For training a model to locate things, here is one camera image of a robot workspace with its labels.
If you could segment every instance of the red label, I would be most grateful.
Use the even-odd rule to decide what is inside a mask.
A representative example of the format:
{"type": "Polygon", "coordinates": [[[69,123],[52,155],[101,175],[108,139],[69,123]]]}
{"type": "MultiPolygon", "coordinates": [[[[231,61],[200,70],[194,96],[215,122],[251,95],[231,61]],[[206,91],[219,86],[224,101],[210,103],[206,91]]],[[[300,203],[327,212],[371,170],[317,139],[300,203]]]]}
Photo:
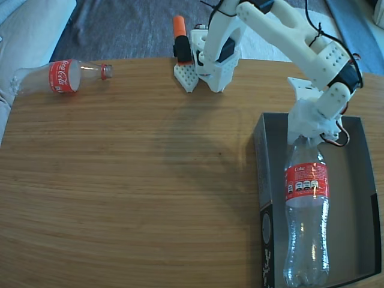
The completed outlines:
{"type": "Polygon", "coordinates": [[[101,65],[101,79],[102,80],[106,80],[107,79],[107,76],[106,76],[106,64],[102,64],[101,65]]]}
{"type": "Polygon", "coordinates": [[[328,172],[324,164],[303,163],[286,170],[286,201],[309,195],[329,197],[328,172]]]}
{"type": "Polygon", "coordinates": [[[74,92],[70,85],[70,65],[72,60],[54,62],[49,68],[49,84],[53,92],[74,92]]]}

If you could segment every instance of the white robotic arm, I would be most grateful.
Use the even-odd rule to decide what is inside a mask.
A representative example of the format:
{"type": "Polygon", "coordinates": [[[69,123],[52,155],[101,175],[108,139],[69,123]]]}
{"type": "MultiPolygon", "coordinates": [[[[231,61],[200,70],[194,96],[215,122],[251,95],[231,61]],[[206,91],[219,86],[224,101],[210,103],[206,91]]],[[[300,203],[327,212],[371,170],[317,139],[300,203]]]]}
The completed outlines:
{"type": "Polygon", "coordinates": [[[220,0],[209,29],[191,32],[197,76],[212,91],[224,90],[238,64],[246,26],[279,48],[310,80],[289,78],[297,102],[289,113],[288,142],[300,135],[337,140],[341,114],[359,81],[350,54],[337,41],[327,42],[284,0],[220,0]],[[280,22],[268,18],[269,12],[280,22]]]}

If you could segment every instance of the cardboard box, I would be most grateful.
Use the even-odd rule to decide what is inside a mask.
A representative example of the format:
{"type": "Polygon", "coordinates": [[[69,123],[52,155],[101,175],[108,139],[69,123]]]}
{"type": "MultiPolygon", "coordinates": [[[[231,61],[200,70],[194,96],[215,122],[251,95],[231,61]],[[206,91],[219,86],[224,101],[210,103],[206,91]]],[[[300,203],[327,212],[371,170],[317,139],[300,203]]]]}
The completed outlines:
{"type": "MultiPolygon", "coordinates": [[[[327,225],[330,272],[324,287],[343,286],[381,272],[379,207],[367,141],[360,118],[345,116],[343,125],[351,136],[346,147],[319,145],[327,163],[331,193],[327,225]]],[[[262,287],[286,287],[287,114],[262,114],[254,141],[262,223],[262,287]]]]}

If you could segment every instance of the wood grain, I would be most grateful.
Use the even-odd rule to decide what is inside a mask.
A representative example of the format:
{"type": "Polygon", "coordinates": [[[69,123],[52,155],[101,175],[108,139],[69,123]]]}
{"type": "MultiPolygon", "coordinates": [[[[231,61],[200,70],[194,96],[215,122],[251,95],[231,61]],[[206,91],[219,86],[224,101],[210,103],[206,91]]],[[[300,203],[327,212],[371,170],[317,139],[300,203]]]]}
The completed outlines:
{"type": "MultiPolygon", "coordinates": [[[[286,77],[302,74],[240,61],[224,93],[200,83],[186,94],[172,59],[111,64],[111,81],[75,96],[14,104],[0,149],[0,287],[259,287],[252,132],[262,112],[289,111],[286,77]]],[[[347,114],[364,120],[383,207],[384,79],[365,85],[347,114]]]]}

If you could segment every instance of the nutrition label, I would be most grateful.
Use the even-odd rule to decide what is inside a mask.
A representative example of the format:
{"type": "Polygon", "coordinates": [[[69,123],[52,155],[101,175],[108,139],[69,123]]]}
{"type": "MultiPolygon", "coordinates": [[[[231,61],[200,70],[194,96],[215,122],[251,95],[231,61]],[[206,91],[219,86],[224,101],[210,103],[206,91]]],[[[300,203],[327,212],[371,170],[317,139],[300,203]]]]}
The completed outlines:
{"type": "Polygon", "coordinates": [[[286,170],[286,201],[308,195],[329,197],[328,173],[324,164],[303,163],[286,170]]]}

